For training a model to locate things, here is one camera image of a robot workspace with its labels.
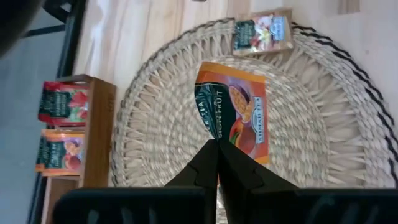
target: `passion fruit image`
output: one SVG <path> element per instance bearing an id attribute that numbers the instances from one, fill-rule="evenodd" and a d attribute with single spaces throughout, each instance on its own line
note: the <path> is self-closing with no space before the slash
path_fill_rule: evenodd
<path id="1" fill-rule="evenodd" d="M 249 94 L 238 85 L 230 85 L 228 90 L 235 110 L 242 116 L 250 102 Z"/>

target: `strawberry image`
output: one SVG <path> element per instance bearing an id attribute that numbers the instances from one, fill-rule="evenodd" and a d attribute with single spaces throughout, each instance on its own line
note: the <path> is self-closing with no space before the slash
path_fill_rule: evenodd
<path id="1" fill-rule="evenodd" d="M 84 109 L 84 108 L 80 108 L 80 109 L 79 109 L 79 112 L 77 112 L 77 116 L 78 116 L 80 119 L 86 119 L 86 118 L 87 118 L 87 110 Z"/>
<path id="2" fill-rule="evenodd" d="M 84 107 L 87 99 L 87 96 L 82 91 L 79 91 L 73 95 L 72 100 L 69 102 L 69 107 Z"/>

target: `woven placemat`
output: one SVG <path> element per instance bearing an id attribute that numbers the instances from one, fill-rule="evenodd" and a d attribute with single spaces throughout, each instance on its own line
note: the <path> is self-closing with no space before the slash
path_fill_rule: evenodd
<path id="1" fill-rule="evenodd" d="M 111 185 L 164 185 L 211 138 L 193 93 L 209 61 L 269 78 L 267 168 L 299 187 L 396 187 L 394 120 L 348 52 L 294 24 L 293 51 L 233 57 L 233 31 L 233 19 L 203 24 L 143 64 L 118 113 Z"/>

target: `packaging label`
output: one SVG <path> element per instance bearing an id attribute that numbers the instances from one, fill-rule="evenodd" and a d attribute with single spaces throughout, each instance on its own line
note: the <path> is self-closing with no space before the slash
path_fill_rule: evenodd
<path id="1" fill-rule="evenodd" d="M 226 139 L 267 164 L 266 78 L 204 62 L 195 83 L 200 116 L 215 139 Z"/>

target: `tea bag packet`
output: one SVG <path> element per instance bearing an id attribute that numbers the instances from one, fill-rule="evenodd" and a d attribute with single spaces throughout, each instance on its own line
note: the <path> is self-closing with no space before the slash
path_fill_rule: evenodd
<path id="1" fill-rule="evenodd" d="M 292 10 L 278 8 L 236 18 L 233 54 L 278 52 L 293 48 Z"/>
<path id="2" fill-rule="evenodd" d="M 84 126 L 88 85 L 44 82 L 38 118 L 49 125 Z"/>
<path id="3" fill-rule="evenodd" d="M 42 130 L 45 139 L 42 175 L 79 175 L 84 155 L 84 136 L 83 131 Z"/>
<path id="4" fill-rule="evenodd" d="M 230 141 L 260 164 L 269 163 L 265 77 L 203 62 L 195 101 L 215 139 Z"/>

